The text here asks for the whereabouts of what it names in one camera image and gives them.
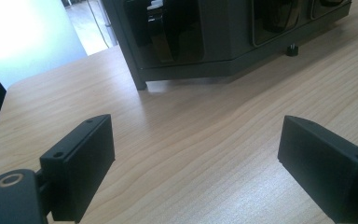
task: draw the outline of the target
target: table surface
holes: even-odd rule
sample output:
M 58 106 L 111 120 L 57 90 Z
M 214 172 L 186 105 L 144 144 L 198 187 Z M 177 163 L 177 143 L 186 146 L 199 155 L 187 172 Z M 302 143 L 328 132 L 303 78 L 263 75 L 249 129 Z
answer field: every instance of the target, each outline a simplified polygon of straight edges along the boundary
M 350 16 L 234 77 L 137 91 L 115 47 L 12 86 L 0 174 L 111 114 L 117 160 L 81 223 L 333 223 L 277 160 L 284 115 L 358 145 L 358 1 Z

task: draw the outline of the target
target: wood grain surface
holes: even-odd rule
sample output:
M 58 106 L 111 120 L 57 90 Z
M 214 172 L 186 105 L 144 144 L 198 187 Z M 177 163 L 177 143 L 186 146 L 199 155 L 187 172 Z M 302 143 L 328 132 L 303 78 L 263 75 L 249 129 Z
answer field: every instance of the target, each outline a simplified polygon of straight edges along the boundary
M 112 115 L 117 160 L 81 223 L 333 223 L 277 153 L 284 115 L 358 145 L 358 0 L 299 56 L 234 77 L 137 91 L 115 47 L 26 79 L 0 115 L 0 174 L 37 171 L 45 151 L 101 114 Z

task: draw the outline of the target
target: circular ring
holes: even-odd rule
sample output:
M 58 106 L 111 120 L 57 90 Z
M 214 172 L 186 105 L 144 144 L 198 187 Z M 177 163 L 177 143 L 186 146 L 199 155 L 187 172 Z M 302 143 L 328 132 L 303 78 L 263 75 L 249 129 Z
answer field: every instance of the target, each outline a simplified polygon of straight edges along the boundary
M 12 185 L 15 185 L 22 181 L 24 178 L 23 174 L 13 174 L 13 175 L 7 175 L 0 179 L 0 188 L 7 188 Z

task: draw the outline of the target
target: white wall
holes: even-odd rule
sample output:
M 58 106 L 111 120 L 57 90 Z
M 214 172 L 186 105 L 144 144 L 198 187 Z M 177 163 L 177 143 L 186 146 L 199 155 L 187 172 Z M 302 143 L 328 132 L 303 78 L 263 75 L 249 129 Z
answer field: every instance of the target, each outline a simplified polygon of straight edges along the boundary
M 61 0 L 0 0 L 0 81 L 5 88 L 86 56 Z

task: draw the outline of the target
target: black electronic device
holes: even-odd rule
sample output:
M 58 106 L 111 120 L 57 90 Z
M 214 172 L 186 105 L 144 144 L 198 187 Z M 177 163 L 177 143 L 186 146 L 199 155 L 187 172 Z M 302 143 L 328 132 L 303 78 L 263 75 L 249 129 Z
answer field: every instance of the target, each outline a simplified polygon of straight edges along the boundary
M 358 223 L 358 146 L 310 120 L 286 116 L 278 159 L 336 223 Z
M 138 90 L 225 77 L 349 14 L 351 0 L 103 0 Z
M 0 175 L 0 223 L 80 222 L 115 160 L 110 115 L 87 119 L 40 157 L 41 169 Z

